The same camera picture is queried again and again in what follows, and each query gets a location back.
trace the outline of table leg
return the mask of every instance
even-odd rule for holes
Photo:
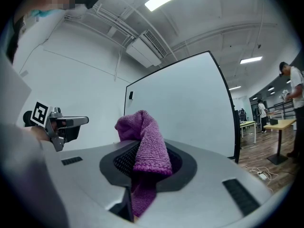
[[[257,142],[257,125],[256,125],[256,123],[255,123],[255,141],[253,142],[254,144],[256,144],[256,142]]]
[[[272,116],[270,116],[270,119],[272,119]],[[273,129],[271,129],[270,131],[273,132]]]
[[[267,159],[270,160],[275,165],[279,165],[288,159],[287,157],[280,155],[281,142],[282,142],[282,130],[279,130],[279,142],[277,146],[277,153],[267,157]]]

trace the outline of wooden table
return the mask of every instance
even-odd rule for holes
[[[256,125],[257,123],[255,122],[255,121],[249,121],[249,122],[244,122],[244,123],[242,123],[242,124],[240,124],[239,125],[239,127],[240,127],[240,129],[241,129],[241,132],[242,132],[242,138],[244,137],[244,135],[243,135],[243,128],[244,127],[249,127],[249,126],[251,126],[251,125],[254,125],[254,128],[255,128],[255,140],[254,140],[254,144],[256,144],[256,142],[257,142],[257,125]]]
[[[276,111],[273,111],[273,112],[268,112],[266,114],[266,116],[269,116],[269,118],[272,118],[273,115],[277,114],[278,112],[280,112],[281,110],[276,110]]]
[[[282,141],[282,130],[289,127],[295,121],[296,121],[295,119],[278,120],[278,124],[276,124],[276,125],[269,125],[268,124],[268,125],[264,126],[264,128],[266,128],[266,129],[279,130],[279,142],[278,142],[278,146],[277,146],[277,153],[267,157],[267,159],[270,160],[275,165],[279,165],[279,164],[281,164],[282,162],[284,162],[288,159],[287,157],[285,157],[283,155],[280,155],[281,141]]]

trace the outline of purple cloth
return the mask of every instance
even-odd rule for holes
[[[133,167],[133,214],[140,217],[156,197],[156,183],[172,175],[172,166],[157,122],[146,112],[119,118],[115,129],[121,141],[141,140]]]

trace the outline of railing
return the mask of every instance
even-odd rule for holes
[[[282,113],[283,113],[283,118],[286,119],[287,117],[295,116],[294,112],[294,103],[292,100],[282,102],[275,104],[272,107],[269,107],[268,110],[270,112],[280,110],[281,112],[278,112],[272,116],[272,118],[281,118]]]

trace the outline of man in white shirt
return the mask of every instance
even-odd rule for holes
[[[294,140],[294,150],[287,154],[288,157],[297,158],[301,148],[304,146],[304,78],[299,69],[288,65],[286,62],[280,63],[280,76],[290,76],[291,94],[286,100],[293,99],[296,116],[296,134]]]
[[[264,126],[267,124],[267,109],[265,108],[263,101],[261,99],[259,99],[258,101],[258,108],[260,110],[260,114],[261,114],[261,129],[262,129],[262,133],[266,133],[266,129],[264,128]]]

